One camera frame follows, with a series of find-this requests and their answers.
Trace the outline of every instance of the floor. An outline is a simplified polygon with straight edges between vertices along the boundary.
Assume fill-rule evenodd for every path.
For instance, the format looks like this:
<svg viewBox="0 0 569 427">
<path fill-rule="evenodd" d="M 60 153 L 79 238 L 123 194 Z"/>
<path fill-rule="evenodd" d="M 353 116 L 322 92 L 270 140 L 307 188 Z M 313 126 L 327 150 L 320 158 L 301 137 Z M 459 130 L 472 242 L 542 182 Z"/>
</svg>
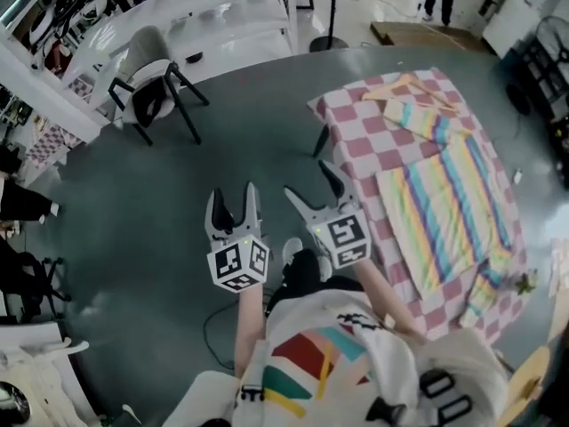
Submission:
<svg viewBox="0 0 569 427">
<path fill-rule="evenodd" d="M 299 10 L 299 50 L 309 51 L 309 44 L 317 36 L 328 34 L 331 0 L 314 0 L 315 10 Z M 370 30 L 372 21 L 423 22 L 423 10 L 418 10 L 424 0 L 337 0 L 334 35 L 350 47 L 379 45 Z M 479 35 L 485 21 L 477 13 L 484 0 L 454 0 L 451 26 L 465 28 Z M 308 0 L 297 0 L 308 4 Z M 441 0 L 437 0 L 432 24 L 441 23 Z"/>
<path fill-rule="evenodd" d="M 57 175 L 34 183 L 63 211 L 44 226 L 29 224 L 14 244 L 38 257 L 66 259 L 62 284 L 74 301 L 65 326 L 91 344 L 78 364 L 107 412 L 127 403 L 145 426 L 160 425 L 197 373 L 220 369 L 202 326 L 234 297 L 213 286 L 206 266 L 203 223 L 211 191 L 221 187 L 238 217 L 245 182 L 258 187 L 263 231 L 274 251 L 268 286 L 274 286 L 282 244 L 303 232 L 282 186 L 293 185 L 315 204 L 332 199 L 309 156 L 320 126 L 305 103 L 364 76 L 432 65 L 467 97 L 507 172 L 524 170 L 514 192 L 529 262 L 540 268 L 542 284 L 496 348 L 517 367 L 546 342 L 549 240 L 566 234 L 569 195 L 557 181 L 539 118 L 519 117 L 507 101 L 497 60 L 458 50 L 375 47 L 301 55 L 203 82 L 208 108 L 183 93 L 203 146 L 193 144 L 175 112 L 150 128 L 151 149 L 132 129 L 109 126 L 93 144 L 74 150 Z M 224 362 L 232 359 L 235 321 L 230 310 L 210 324 L 211 345 Z"/>
</svg>

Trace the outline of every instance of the sneaker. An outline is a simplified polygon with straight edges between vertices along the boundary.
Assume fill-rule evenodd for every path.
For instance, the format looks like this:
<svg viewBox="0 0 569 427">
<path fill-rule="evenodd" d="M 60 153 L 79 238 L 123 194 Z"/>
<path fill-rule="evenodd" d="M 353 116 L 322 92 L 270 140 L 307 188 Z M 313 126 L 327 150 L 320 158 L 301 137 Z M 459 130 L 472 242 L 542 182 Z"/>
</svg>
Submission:
<svg viewBox="0 0 569 427">
<path fill-rule="evenodd" d="M 325 256 L 318 256 L 318 266 L 320 267 L 320 281 L 325 282 L 332 276 L 332 262 Z"/>
<path fill-rule="evenodd" d="M 289 238 L 283 247 L 283 266 L 293 263 L 294 256 L 304 248 L 299 238 Z"/>
</svg>

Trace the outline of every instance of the white chair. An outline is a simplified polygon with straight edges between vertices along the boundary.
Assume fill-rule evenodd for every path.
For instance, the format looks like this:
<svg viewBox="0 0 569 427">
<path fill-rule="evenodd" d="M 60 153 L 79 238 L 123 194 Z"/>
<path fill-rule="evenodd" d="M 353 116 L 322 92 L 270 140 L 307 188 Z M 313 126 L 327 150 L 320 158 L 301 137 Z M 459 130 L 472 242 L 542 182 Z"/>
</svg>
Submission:
<svg viewBox="0 0 569 427">
<path fill-rule="evenodd" d="M 145 85 L 159 78 L 163 78 L 166 85 L 165 98 L 152 121 L 167 116 L 174 107 L 178 107 L 186 125 L 194 135 L 196 144 L 201 144 L 201 139 L 181 102 L 178 91 L 182 85 L 185 85 L 205 106 L 209 105 L 210 102 L 181 74 L 178 65 L 170 57 L 168 46 L 160 31 L 154 26 L 141 28 L 134 34 L 128 46 L 128 53 L 108 89 L 109 95 L 116 103 L 114 123 L 121 128 L 123 124 L 134 125 L 144 141 L 151 146 L 152 140 L 136 117 L 133 98 Z M 115 87 L 117 85 L 123 90 L 116 92 Z"/>
</svg>

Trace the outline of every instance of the rainbow striped cloth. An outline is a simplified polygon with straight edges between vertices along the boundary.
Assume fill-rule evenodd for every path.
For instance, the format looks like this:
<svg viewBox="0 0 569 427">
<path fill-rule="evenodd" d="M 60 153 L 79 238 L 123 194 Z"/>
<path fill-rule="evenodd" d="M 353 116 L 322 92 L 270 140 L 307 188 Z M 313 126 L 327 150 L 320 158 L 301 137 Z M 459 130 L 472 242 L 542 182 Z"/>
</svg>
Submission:
<svg viewBox="0 0 569 427">
<path fill-rule="evenodd" d="M 504 201 L 474 139 L 436 109 L 386 100 L 383 116 L 445 146 L 437 155 L 376 174 L 381 199 L 421 297 L 465 270 L 477 277 L 461 316 L 474 326 L 497 298 L 512 257 Z"/>
</svg>

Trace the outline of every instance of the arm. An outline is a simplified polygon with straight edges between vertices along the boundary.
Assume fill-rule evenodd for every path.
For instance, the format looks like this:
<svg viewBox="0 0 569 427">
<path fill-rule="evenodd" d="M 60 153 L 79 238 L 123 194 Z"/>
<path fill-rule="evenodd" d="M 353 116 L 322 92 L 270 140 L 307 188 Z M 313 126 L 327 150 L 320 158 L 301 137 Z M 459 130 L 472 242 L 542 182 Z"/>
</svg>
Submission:
<svg viewBox="0 0 569 427">
<path fill-rule="evenodd" d="M 395 320 L 396 331 L 425 341 L 415 324 L 413 314 L 399 299 L 393 287 L 383 277 L 373 261 L 363 260 L 354 264 L 353 267 L 357 279 L 372 303 L 375 314 L 380 318 L 390 315 Z"/>
<path fill-rule="evenodd" d="M 235 376 L 243 377 L 257 340 L 265 336 L 263 285 L 255 285 L 239 295 L 239 316 L 235 339 Z"/>
</svg>

